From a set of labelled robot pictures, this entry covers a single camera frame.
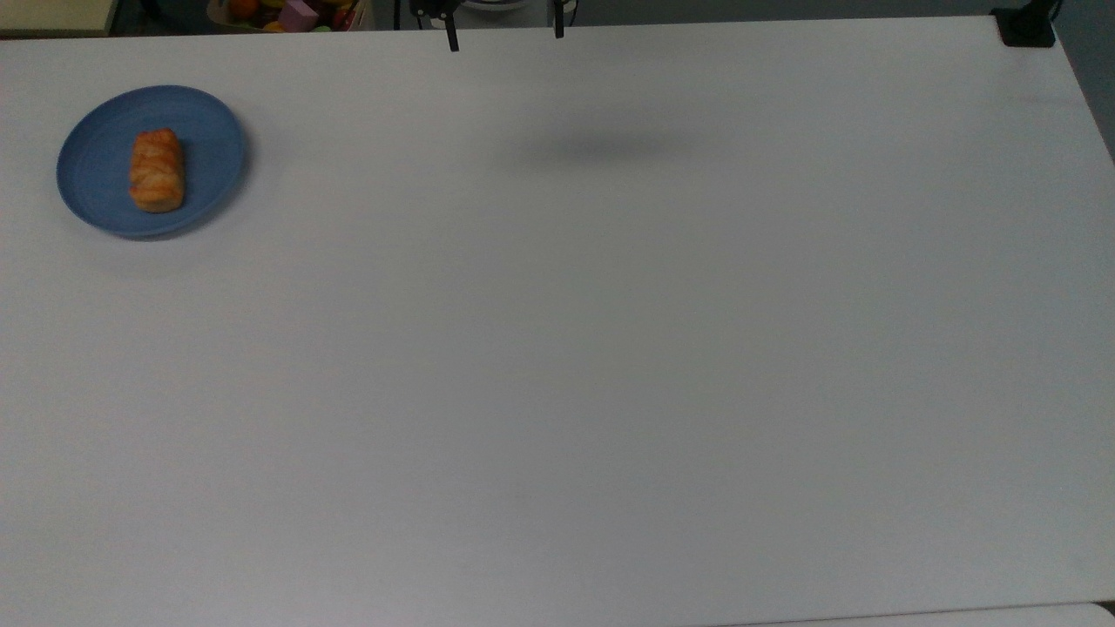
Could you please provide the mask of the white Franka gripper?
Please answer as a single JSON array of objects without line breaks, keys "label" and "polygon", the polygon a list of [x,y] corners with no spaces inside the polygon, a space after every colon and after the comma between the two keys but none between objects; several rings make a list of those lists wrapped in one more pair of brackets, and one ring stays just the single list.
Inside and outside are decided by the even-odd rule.
[{"label": "white Franka gripper", "polygon": [[[415,17],[443,17],[443,31],[453,52],[460,51],[454,15],[462,6],[471,10],[500,12],[517,10],[539,1],[410,1],[409,13]],[[564,37],[563,9],[553,11],[553,30],[556,39]]]}]

